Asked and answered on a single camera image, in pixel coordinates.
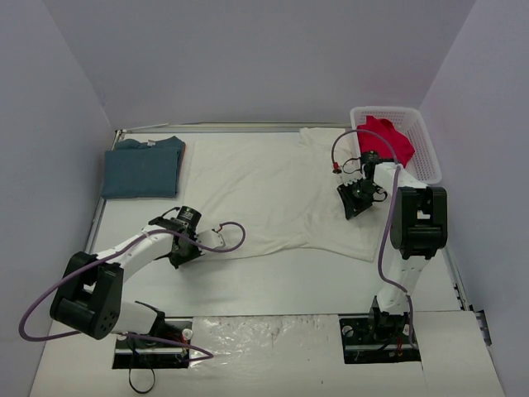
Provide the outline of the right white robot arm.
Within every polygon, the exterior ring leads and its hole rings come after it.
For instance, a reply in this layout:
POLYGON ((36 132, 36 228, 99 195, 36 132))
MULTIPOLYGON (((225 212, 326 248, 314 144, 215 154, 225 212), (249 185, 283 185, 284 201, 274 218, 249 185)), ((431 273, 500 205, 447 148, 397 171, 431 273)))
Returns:
POLYGON ((412 293, 426 265, 447 242, 447 192, 419 181, 375 151, 360 157, 360 170, 359 179, 337 188, 346 219, 371 208, 377 194, 391 198, 377 264, 383 287, 366 322, 369 336, 384 342, 412 327, 412 293))

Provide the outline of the white t shirt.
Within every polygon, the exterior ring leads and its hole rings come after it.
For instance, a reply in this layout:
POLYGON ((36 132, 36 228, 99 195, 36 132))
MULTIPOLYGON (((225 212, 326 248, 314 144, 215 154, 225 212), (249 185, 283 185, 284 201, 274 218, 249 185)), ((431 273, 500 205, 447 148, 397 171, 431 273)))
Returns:
POLYGON ((371 262, 385 216, 378 204, 346 219, 332 161, 353 156, 338 128, 253 141, 230 138, 193 145, 184 204, 198 210, 200 232, 219 229, 233 259, 312 248, 371 262))

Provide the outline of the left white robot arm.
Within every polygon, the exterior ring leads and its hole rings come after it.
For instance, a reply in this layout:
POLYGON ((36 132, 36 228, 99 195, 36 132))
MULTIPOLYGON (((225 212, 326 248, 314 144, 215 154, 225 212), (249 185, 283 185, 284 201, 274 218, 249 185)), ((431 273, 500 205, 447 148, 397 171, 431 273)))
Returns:
POLYGON ((175 217, 158 216, 141 233, 119 246, 100 252, 74 254, 50 307, 50 316, 77 332, 100 340, 124 319, 125 282, 153 261, 167 259, 174 268, 202 255, 196 246, 202 214, 190 207, 175 217))

